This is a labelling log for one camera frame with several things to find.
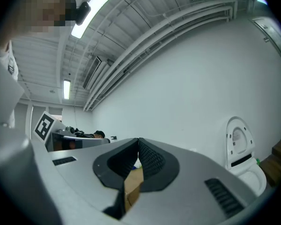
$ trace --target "white shirt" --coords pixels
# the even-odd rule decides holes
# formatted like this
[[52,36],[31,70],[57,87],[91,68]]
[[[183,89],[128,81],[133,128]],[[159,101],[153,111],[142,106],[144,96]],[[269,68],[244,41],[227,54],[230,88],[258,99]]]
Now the white shirt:
[[[9,42],[8,50],[6,52],[0,49],[0,63],[11,74],[14,80],[17,81],[18,67],[12,52],[12,43]],[[9,121],[6,123],[11,127],[15,127],[14,111],[12,112]]]

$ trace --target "wooden stairs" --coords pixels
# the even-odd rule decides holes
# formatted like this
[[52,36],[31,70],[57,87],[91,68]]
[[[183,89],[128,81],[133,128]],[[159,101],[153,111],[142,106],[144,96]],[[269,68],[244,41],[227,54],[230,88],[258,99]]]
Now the wooden stairs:
[[272,148],[272,154],[260,163],[260,168],[271,187],[279,184],[281,181],[281,140]]

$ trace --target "toilet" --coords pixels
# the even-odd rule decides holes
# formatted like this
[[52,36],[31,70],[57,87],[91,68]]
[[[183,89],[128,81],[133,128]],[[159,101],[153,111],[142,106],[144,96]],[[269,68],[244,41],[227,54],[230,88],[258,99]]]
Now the toilet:
[[255,143],[252,134],[239,117],[232,117],[226,128],[226,169],[237,176],[257,195],[266,188],[266,176],[254,158]]

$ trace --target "ceiling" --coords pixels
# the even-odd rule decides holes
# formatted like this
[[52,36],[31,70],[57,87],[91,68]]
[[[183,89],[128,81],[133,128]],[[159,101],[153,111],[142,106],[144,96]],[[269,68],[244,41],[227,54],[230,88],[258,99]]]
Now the ceiling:
[[[253,1],[109,0],[81,39],[71,36],[70,27],[57,36],[16,38],[13,52],[19,68],[18,81],[25,90],[23,99],[92,110],[177,36],[201,24],[235,19],[240,11],[250,12]],[[106,58],[110,68],[99,77],[96,86],[85,90],[83,82],[97,56]],[[63,99],[64,79],[71,81],[69,100]]]

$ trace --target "ceiling light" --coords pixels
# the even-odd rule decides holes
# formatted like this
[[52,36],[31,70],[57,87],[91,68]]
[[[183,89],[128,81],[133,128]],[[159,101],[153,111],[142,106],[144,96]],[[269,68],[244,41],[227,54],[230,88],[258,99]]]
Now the ceiling light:
[[70,80],[64,80],[63,82],[63,95],[64,99],[69,99],[69,90],[70,90]]
[[85,30],[87,29],[89,23],[92,21],[92,19],[94,18],[95,14],[97,14],[97,12],[101,9],[101,7],[107,2],[108,0],[90,0],[88,2],[91,11],[89,12],[89,14],[86,16],[84,22],[78,26],[75,25],[71,35],[76,37],[76,38],[81,38],[82,35],[84,34]]
[[264,3],[264,4],[266,4],[267,5],[267,1],[266,0],[257,0],[258,2],[262,2],[262,3]]

